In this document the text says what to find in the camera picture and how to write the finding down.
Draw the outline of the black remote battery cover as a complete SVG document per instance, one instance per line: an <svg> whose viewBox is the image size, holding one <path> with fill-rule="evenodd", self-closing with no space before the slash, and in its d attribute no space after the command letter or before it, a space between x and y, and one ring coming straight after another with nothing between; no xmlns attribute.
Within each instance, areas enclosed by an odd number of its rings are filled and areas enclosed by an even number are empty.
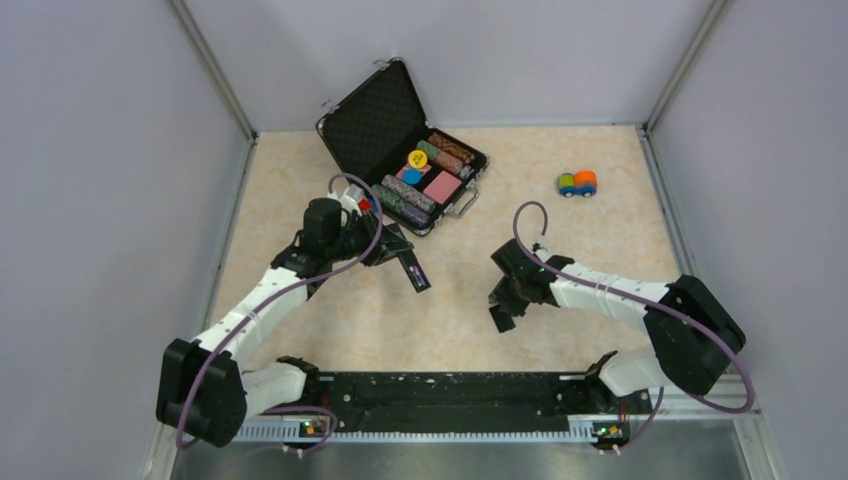
<svg viewBox="0 0 848 480"><path fill-rule="evenodd" d="M500 306L492 306L489 309L489 313L499 333L506 333L515 328L513 316L504 311Z"/></svg>

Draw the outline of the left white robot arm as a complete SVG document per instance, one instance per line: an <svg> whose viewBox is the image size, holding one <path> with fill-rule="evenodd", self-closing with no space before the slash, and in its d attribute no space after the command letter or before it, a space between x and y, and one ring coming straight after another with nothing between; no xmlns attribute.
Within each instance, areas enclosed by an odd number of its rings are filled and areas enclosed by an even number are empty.
<svg viewBox="0 0 848 480"><path fill-rule="evenodd" d="M397 224L382 223L376 207L330 194L313 199L293 242L271 261L254 289L213 326L165 349L155 406L156 419L216 447L236 436L243 423L278 406L308 413L319 404L317 368L283 357L261 370L245 363L278 324L306 303L321 285L351 266L398 260L416 292L430 287L413 244Z"/></svg>

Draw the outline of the purple battery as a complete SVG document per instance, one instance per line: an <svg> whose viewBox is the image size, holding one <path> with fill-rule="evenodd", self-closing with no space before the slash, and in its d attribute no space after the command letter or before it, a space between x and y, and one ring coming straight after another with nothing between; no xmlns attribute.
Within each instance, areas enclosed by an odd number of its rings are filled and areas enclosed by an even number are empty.
<svg viewBox="0 0 848 480"><path fill-rule="evenodd" d="M425 285L427 283L427 279L426 279L425 275L423 274L422 270L417 265L411 266L410 271L414 274L417 282L420 285Z"/></svg>

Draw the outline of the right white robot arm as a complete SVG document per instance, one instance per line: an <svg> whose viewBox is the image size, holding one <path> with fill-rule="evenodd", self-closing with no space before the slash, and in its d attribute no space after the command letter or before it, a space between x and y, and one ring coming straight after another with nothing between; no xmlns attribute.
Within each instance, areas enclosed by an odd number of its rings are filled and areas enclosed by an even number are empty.
<svg viewBox="0 0 848 480"><path fill-rule="evenodd" d="M531 304L586 310L644 333L640 349L606 355L589 373L589 404L612 412L627 395L673 385L690 395L710 392L747 338L729 312L698 278L670 283L605 274L535 245L527 250L508 240L491 256L502 277L489 295L499 332Z"/></svg>

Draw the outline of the black remote control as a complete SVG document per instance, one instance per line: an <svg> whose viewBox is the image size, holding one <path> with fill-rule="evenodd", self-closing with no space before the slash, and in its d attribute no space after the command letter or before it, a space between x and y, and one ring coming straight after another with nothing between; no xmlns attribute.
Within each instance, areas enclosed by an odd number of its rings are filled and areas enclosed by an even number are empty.
<svg viewBox="0 0 848 480"><path fill-rule="evenodd" d="M398 255L398 260L416 293L422 293L431 287L431 283L427 278L423 267L418 261L417 256L412 251L400 253Z"/></svg>

